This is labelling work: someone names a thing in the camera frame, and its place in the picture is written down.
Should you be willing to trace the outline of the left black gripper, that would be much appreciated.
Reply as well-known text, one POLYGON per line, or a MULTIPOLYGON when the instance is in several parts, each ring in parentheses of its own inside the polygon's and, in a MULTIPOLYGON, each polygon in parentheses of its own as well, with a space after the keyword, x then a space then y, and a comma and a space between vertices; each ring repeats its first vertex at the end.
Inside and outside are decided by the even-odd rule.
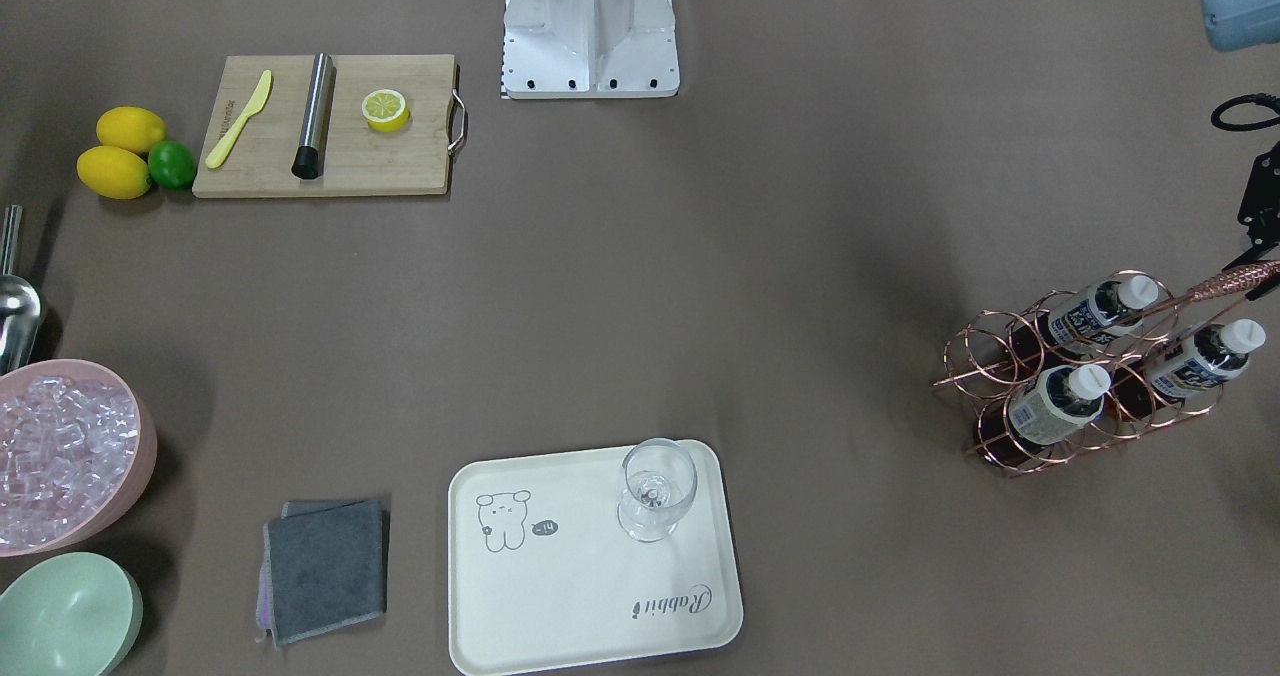
POLYGON ((1245 184, 1236 221, 1245 227, 1249 246, 1228 262, 1224 271, 1260 262, 1279 246, 1279 142, 1256 157, 1245 184))

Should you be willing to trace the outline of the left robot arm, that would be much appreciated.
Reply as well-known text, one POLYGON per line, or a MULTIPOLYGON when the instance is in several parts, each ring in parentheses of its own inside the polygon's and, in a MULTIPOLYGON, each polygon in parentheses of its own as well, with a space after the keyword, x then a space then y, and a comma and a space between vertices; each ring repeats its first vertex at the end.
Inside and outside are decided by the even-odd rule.
MULTIPOLYGON (((1216 51, 1230 52, 1256 46, 1277 44, 1279 0, 1199 0, 1204 32, 1216 51)), ((1261 262, 1277 247, 1277 175, 1279 143, 1258 157, 1251 166, 1236 220, 1245 225, 1251 246, 1222 269, 1261 262)))

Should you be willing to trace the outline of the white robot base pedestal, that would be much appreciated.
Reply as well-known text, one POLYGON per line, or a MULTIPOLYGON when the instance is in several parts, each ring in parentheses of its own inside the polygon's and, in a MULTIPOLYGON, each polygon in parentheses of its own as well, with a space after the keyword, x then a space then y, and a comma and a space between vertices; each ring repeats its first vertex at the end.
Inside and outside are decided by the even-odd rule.
POLYGON ((680 92, 673 0, 504 0, 504 99, 680 92))

